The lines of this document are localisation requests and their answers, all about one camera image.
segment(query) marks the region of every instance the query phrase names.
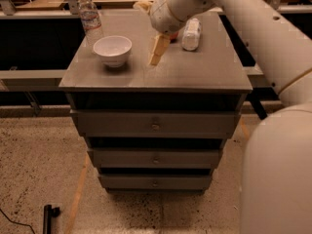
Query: gray tabletop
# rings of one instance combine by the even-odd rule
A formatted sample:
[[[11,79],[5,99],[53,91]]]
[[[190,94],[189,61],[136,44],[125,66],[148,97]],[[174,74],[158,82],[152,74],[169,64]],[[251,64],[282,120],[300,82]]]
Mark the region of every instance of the gray tabletop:
[[[218,14],[205,12],[199,48],[181,48],[183,29],[157,66],[148,65],[151,38],[157,32],[143,12],[101,10],[105,36],[122,35],[133,42],[121,68],[104,66],[83,41],[59,87],[65,91],[110,92],[248,92],[252,89]]]

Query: white bottle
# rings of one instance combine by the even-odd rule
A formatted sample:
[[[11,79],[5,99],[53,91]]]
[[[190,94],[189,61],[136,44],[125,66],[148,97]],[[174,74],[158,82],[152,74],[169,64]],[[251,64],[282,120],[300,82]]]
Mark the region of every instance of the white bottle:
[[[190,19],[187,21],[183,37],[182,47],[186,51],[195,51],[199,45],[202,24],[198,19]]]
[[[87,42],[92,48],[95,42],[103,37],[97,6],[91,0],[79,0],[78,8]]]

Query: cabinet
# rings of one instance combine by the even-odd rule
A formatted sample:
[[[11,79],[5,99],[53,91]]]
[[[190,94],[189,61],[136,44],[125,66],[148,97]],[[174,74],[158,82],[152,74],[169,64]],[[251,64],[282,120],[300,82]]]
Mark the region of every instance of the cabinet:
[[[105,35],[133,42],[119,69],[103,66],[85,41],[60,88],[88,145],[101,185],[114,190],[205,191],[252,90],[216,13],[198,17],[196,52],[181,34],[157,66],[147,65],[155,35],[137,10],[101,11]]]

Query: orange line on floor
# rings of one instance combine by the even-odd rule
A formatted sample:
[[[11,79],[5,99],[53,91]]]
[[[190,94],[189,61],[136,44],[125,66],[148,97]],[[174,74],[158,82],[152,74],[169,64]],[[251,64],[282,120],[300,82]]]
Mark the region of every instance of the orange line on floor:
[[[76,219],[77,212],[78,212],[78,206],[79,206],[81,194],[85,185],[85,180],[86,180],[86,175],[87,175],[87,170],[88,170],[89,165],[90,165],[90,159],[89,159],[89,155],[86,153],[85,164],[79,176],[78,185],[77,185],[76,193],[74,196],[74,201],[71,205],[69,221],[65,230],[65,234],[70,234],[74,227],[75,219]]]
[[[244,123],[243,117],[240,120],[240,125],[241,125],[241,128],[242,128],[243,134],[245,136],[245,139],[249,140],[250,137],[251,137],[251,134],[250,134],[249,130],[247,129],[245,123]]]

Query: gray drawer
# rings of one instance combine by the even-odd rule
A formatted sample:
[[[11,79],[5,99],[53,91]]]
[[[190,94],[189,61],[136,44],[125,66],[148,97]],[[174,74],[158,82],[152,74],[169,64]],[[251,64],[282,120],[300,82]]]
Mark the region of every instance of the gray drawer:
[[[219,163],[218,150],[171,150],[139,148],[89,149],[98,168],[172,168],[214,169]]]
[[[106,189],[117,190],[206,190],[211,184],[209,175],[100,175],[99,181]]]
[[[84,137],[231,138],[240,115],[140,111],[72,111]]]

